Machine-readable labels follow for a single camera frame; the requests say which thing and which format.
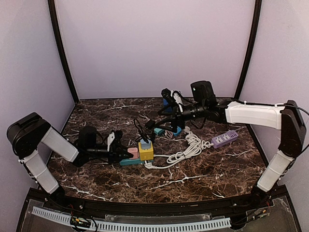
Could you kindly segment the light blue USB charger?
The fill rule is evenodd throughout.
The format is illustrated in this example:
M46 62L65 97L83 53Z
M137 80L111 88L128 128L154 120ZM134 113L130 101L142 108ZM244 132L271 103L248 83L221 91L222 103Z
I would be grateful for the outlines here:
M148 149L150 149L150 148L151 148L151 145L152 145L152 142L149 141L149 140L145 141L145 140L142 139L142 140L140 141L140 146L141 146L141 148L142 148L143 150L148 150Z

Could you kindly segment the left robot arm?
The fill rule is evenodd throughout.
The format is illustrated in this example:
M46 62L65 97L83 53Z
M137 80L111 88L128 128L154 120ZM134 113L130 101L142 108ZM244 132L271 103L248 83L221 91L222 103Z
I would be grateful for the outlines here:
M6 136L19 162L51 196L64 195L65 191L39 154L40 146L47 147L76 167L92 160L106 159L109 164L114 164L133 157L122 145L121 130L112 130L107 137L103 137L95 127L85 126L72 143L36 112L11 124Z

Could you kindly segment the pink USB charger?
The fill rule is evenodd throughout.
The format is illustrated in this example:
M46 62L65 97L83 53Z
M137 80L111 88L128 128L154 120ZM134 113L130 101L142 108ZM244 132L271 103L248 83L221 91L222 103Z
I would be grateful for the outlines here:
M128 148L127 149L128 153L132 154L133 157L130 158L130 160L136 160L139 159L139 150L136 147Z

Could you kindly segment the yellow cube plug adapter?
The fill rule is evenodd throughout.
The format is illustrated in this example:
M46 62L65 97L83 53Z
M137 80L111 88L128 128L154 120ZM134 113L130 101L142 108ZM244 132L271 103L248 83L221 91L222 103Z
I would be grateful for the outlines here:
M154 149L152 143L150 143L149 149L142 149L141 142L139 142L138 145L139 145L139 157L141 161L154 159Z

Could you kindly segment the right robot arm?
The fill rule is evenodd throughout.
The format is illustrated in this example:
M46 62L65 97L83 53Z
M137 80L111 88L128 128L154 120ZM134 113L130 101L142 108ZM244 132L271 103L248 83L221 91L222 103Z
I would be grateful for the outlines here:
M186 121L203 118L221 124L246 124L253 127L269 164L257 181L261 191L270 191L305 150L306 124L302 118L304 109L295 101L266 104L239 100L217 101L213 95L190 105L182 105L173 93L164 89L162 97L172 108L171 114L155 123L156 128L176 132L184 128Z

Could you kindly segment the teal power strip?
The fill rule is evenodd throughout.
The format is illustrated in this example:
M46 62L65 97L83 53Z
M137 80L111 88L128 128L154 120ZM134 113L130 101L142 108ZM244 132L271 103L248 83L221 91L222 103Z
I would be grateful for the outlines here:
M121 166L127 166L127 165L135 165L135 164L144 164L143 161L140 159L123 159L119 162Z

